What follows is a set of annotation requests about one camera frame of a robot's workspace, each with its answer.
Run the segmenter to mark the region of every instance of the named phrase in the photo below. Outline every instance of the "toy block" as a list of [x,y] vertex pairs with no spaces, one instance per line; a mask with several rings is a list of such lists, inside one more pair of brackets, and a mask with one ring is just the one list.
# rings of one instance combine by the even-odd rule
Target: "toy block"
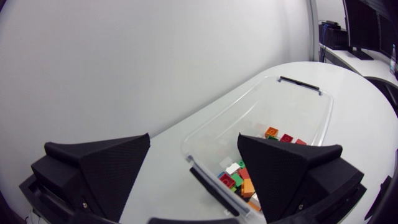
[[227,174],[232,175],[233,173],[235,173],[239,168],[241,168],[241,166],[239,166],[236,162],[232,163],[232,165],[230,165],[229,167],[227,167],[225,169],[225,171],[227,172]]
[[238,162],[238,164],[239,164],[239,166],[241,166],[242,169],[246,167],[246,165],[244,165],[244,162],[242,159]]
[[239,174],[233,174],[231,178],[235,180],[235,186],[237,187],[239,187],[243,182],[243,179],[239,176]]
[[244,179],[242,183],[241,195],[244,198],[251,197],[254,194],[254,186],[251,179]]
[[268,138],[267,139],[272,139],[272,140],[276,140],[276,141],[278,141],[278,138],[275,138],[275,137],[273,137],[273,136],[268,136]]
[[246,168],[239,170],[238,174],[242,177],[242,179],[250,179],[248,170]]
[[281,137],[281,139],[280,139],[280,141],[284,141],[284,142],[292,142],[292,140],[293,140],[293,137],[292,137],[292,136],[289,136],[289,135],[287,135],[287,134],[284,134],[284,135]]
[[249,201],[250,201],[251,203],[253,203],[255,206],[261,208],[259,198],[257,197],[257,193],[254,193],[254,195],[250,198]]
[[257,212],[260,212],[260,210],[261,210],[261,207],[257,207],[254,203],[252,203],[250,201],[248,202],[248,205],[250,205],[250,207],[252,207]]
[[296,144],[303,144],[303,145],[307,145],[307,143],[305,143],[305,142],[301,141],[300,139],[298,139],[298,140],[296,141]]
[[235,185],[235,180],[229,177],[228,174],[224,174],[220,177],[220,181],[224,183],[228,188],[232,188]]
[[269,127],[268,130],[266,131],[266,138],[268,138],[268,136],[276,137],[277,134],[278,134],[278,129]]
[[222,172],[219,174],[219,176],[217,178],[220,178],[221,176],[223,176],[225,174],[225,172]]

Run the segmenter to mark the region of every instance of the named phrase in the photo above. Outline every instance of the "clear plastic bin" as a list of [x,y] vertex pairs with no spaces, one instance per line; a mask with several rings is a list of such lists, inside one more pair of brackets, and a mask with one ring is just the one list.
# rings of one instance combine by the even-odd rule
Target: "clear plastic bin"
[[264,77],[243,96],[203,126],[190,133],[182,152],[193,168],[250,223],[264,222],[262,212],[252,209],[217,177],[238,162],[238,134],[264,138],[269,127],[308,145],[321,146],[333,106],[323,90],[283,77]]

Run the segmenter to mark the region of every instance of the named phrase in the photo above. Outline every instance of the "monitor stand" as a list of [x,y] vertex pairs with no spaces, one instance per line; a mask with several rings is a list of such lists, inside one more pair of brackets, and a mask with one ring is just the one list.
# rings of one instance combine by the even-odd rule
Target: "monitor stand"
[[370,57],[368,54],[363,52],[360,48],[356,48],[356,50],[353,50],[350,48],[348,50],[349,53],[353,54],[355,57],[361,59],[361,60],[373,60],[372,57]]

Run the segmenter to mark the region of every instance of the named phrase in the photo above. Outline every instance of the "white table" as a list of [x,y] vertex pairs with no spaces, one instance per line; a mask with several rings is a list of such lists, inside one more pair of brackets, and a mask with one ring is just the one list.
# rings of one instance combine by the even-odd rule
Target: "white table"
[[390,74],[390,59],[380,52],[367,49],[362,49],[362,51],[374,60],[361,60],[346,50],[332,50],[329,47],[326,47],[326,52],[330,55],[327,55],[326,53],[326,58],[332,63],[336,63],[332,61],[333,57],[335,57],[343,63],[346,68],[362,75],[363,77],[381,78],[398,87],[398,80],[394,75]]
[[398,119],[382,93],[347,69],[317,62],[270,68],[151,139],[151,147],[124,208],[121,223],[150,217],[182,220],[226,218],[218,203],[189,172],[180,145],[185,136],[231,104],[264,76],[286,76],[319,86],[334,97],[323,145],[341,144],[342,158],[363,172],[368,189],[343,223],[366,223],[380,184],[394,171]]

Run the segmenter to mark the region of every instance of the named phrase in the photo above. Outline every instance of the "green toy block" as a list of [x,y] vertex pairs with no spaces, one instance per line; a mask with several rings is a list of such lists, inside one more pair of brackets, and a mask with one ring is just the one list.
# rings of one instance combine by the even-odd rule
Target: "green toy block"
[[243,179],[239,176],[239,174],[233,174],[231,176],[233,180],[235,180],[235,186],[239,187],[243,183]]
[[239,164],[239,166],[241,166],[241,169],[246,167],[246,165],[244,165],[244,162],[242,159],[238,162],[238,164]]
[[272,139],[272,140],[276,140],[276,141],[278,141],[278,139],[277,138],[275,138],[275,137],[273,137],[273,136],[268,136],[268,138],[267,139]]

